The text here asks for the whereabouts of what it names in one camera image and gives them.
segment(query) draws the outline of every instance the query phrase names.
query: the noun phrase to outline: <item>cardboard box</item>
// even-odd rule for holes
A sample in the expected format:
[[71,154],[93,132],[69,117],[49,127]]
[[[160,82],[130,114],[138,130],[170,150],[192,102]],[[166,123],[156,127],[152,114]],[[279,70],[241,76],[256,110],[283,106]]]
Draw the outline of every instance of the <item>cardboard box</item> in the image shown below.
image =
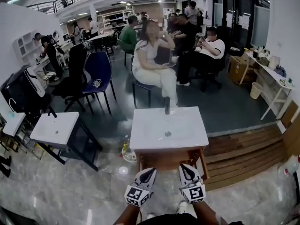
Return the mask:
[[[243,54],[241,57],[230,56],[227,71],[230,79],[235,84],[240,83],[249,59],[250,58],[246,54]],[[249,69],[244,77],[242,84],[255,82],[257,75],[254,72],[254,69],[258,68],[258,66],[259,65],[256,64],[253,60],[250,61]]]

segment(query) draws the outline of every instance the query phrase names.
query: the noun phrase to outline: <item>ceiling light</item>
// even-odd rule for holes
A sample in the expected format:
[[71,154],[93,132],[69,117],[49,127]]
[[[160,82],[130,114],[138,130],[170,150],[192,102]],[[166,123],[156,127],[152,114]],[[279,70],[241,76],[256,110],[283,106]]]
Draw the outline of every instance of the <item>ceiling light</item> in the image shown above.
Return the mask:
[[17,2],[17,1],[19,1],[19,0],[11,0],[11,1],[8,1],[7,3],[12,4],[12,3]]

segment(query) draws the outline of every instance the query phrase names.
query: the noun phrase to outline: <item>sink basin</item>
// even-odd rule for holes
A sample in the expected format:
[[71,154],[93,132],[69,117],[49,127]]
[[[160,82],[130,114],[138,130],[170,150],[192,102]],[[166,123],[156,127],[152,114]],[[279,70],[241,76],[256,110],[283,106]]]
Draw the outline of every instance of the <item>sink basin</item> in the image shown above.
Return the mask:
[[135,109],[130,138],[133,150],[196,148],[208,145],[198,107]]
[[60,112],[56,115],[57,118],[52,114],[42,114],[30,138],[42,143],[67,144],[79,113]]

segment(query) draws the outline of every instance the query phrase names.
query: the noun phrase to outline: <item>shoe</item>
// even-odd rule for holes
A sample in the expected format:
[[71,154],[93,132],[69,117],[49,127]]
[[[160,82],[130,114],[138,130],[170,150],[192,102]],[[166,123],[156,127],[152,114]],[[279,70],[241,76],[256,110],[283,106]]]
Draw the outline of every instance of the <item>shoe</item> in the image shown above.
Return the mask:
[[185,84],[181,84],[181,83],[178,81],[178,82],[176,82],[176,84],[179,85],[179,86],[186,86],[186,87],[189,86],[189,82],[187,82],[187,83],[185,83]]
[[154,213],[148,213],[146,220],[154,217],[156,217]]
[[182,214],[185,213],[188,207],[188,203],[186,201],[181,201],[176,210],[176,214]]
[[171,62],[176,64],[177,61],[178,61],[178,58],[179,58],[179,56],[177,56],[177,57],[171,57]]

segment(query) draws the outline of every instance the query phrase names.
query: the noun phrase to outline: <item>faucet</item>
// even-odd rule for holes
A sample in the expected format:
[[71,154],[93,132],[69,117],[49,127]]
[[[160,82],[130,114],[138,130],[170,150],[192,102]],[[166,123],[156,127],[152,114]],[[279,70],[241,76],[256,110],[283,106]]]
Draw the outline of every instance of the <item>faucet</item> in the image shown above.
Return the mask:
[[169,115],[170,114],[170,98],[165,97],[165,114]]
[[56,115],[55,111],[53,110],[53,108],[51,106],[49,106],[48,108],[49,108],[48,116],[50,116],[50,114],[52,113],[53,117],[57,118],[57,115]]

